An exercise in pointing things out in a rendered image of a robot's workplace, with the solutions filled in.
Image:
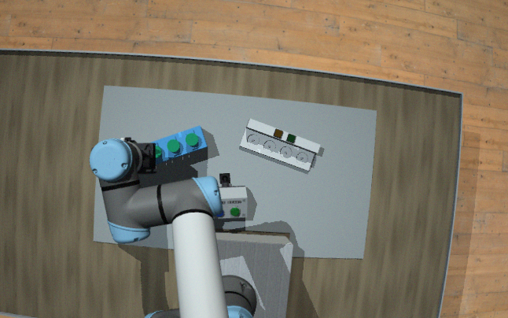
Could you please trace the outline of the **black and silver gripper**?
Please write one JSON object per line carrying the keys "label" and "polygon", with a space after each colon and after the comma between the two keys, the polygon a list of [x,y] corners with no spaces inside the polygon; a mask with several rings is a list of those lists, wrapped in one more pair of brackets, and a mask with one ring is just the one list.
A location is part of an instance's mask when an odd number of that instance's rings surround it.
{"label": "black and silver gripper", "polygon": [[[154,169],[156,169],[156,143],[137,143],[135,140],[131,140],[131,137],[125,138],[125,141],[132,142],[136,146],[139,146],[139,149],[142,152],[142,166],[146,168],[140,168],[138,174],[154,174]],[[154,169],[153,169],[154,168]],[[152,170],[146,170],[152,169]],[[145,172],[146,171],[146,172]]]}

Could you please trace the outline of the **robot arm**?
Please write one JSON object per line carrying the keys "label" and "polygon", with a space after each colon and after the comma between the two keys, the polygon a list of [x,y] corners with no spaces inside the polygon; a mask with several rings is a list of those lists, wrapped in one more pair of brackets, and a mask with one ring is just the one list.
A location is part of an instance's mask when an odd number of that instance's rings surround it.
{"label": "robot arm", "polygon": [[217,179],[193,177],[141,188],[141,166],[141,150],[125,138],[106,139],[91,149],[90,168],[99,178],[115,242],[141,241],[151,227],[172,226],[179,309],[145,318],[253,318],[252,285],[222,275],[213,220],[223,212]]}

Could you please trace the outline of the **blue four-tube rack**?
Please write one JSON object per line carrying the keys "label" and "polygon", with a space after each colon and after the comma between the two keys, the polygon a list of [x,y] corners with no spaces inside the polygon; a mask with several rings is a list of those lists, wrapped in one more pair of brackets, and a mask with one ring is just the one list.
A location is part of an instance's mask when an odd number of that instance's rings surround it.
{"label": "blue four-tube rack", "polygon": [[[199,138],[197,145],[189,146],[186,143],[186,136],[189,133],[197,134],[197,136]],[[177,152],[171,152],[167,148],[167,143],[171,139],[176,139],[180,143],[180,148]],[[169,161],[171,159],[181,157],[181,156],[186,155],[188,153],[192,153],[192,152],[195,152],[195,151],[198,151],[198,150],[208,147],[207,143],[205,141],[205,138],[204,138],[204,134],[201,130],[201,126],[197,126],[195,128],[191,128],[191,129],[188,129],[185,131],[181,131],[177,134],[170,135],[170,136],[162,138],[162,139],[158,139],[158,140],[154,141],[154,143],[156,143],[156,146],[159,146],[162,150],[161,156],[156,158],[157,165],[158,165],[158,163],[160,164],[162,162]]]}

